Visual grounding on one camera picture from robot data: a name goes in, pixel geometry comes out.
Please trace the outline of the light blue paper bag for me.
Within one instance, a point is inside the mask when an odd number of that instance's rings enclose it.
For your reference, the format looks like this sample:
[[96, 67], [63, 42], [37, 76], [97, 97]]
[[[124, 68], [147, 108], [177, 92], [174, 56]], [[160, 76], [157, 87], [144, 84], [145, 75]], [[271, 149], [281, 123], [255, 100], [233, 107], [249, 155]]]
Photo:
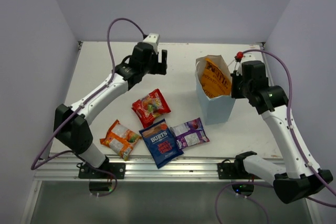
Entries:
[[[222, 95], [216, 98], [210, 99], [203, 91], [202, 86], [200, 84], [201, 75], [205, 68], [205, 58], [210, 56], [214, 58], [214, 61], [220, 65], [220, 68], [224, 70], [224, 61], [221, 55], [207, 55], [205, 57], [200, 57], [196, 59], [195, 64], [195, 79], [196, 79], [196, 94], [199, 100], [199, 104], [201, 106], [204, 123], [206, 125], [225, 123], [228, 121], [230, 114], [232, 112], [235, 100], [231, 97], [231, 95]], [[229, 68], [225, 70], [225, 73], [230, 74]]]

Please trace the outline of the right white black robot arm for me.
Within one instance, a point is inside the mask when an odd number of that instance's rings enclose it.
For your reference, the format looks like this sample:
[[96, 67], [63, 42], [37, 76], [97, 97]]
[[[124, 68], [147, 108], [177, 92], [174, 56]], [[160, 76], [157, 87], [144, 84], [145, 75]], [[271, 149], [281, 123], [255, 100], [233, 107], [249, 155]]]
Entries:
[[285, 204], [316, 194], [333, 181], [331, 172], [321, 169], [303, 142], [280, 86], [270, 86], [265, 64], [242, 62], [232, 75], [233, 98], [246, 98], [269, 127], [282, 154], [284, 166], [261, 158], [253, 151], [235, 157], [234, 172], [240, 178], [253, 174], [270, 184]]

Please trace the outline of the red gummy candy bag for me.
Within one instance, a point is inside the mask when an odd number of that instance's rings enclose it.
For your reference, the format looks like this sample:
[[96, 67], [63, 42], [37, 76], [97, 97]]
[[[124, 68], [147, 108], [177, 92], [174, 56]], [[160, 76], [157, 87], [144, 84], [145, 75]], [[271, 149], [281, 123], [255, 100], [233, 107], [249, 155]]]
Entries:
[[131, 109], [138, 116], [144, 128], [151, 126], [159, 116], [171, 112], [159, 89], [155, 89], [143, 98], [133, 102]]

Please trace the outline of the blue Burts chips bag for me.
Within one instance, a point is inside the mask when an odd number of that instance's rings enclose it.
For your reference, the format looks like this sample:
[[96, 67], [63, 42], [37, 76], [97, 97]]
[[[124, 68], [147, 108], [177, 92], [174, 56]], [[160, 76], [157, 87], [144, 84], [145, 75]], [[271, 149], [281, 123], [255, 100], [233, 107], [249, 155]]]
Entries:
[[175, 136], [171, 132], [165, 119], [162, 119], [145, 129], [139, 130], [139, 133], [158, 169], [184, 154], [184, 152], [177, 146]]

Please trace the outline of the yellow Kettle chips bag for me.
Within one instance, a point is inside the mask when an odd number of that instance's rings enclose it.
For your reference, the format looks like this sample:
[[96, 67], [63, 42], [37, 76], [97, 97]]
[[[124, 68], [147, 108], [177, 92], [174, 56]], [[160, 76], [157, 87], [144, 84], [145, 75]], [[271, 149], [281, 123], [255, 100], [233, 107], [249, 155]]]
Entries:
[[210, 98], [216, 98], [222, 95], [231, 95], [232, 82], [229, 77], [229, 73], [225, 73], [227, 70], [226, 64], [224, 64], [224, 70], [220, 68], [220, 65], [214, 61], [214, 58], [210, 56], [205, 58], [205, 68], [201, 75], [200, 84], [204, 93]]

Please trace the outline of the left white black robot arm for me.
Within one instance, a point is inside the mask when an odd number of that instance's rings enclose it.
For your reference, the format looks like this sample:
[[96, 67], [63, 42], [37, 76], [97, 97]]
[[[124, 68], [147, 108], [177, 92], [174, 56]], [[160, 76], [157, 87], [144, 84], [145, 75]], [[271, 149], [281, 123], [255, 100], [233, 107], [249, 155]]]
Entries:
[[113, 100], [141, 82], [146, 74], [165, 75], [166, 72], [167, 50], [157, 52], [147, 42], [137, 43], [132, 54], [123, 58], [103, 83], [72, 105], [61, 104], [56, 108], [56, 139], [91, 165], [90, 171], [97, 178], [106, 177], [108, 158], [93, 143], [91, 123]]

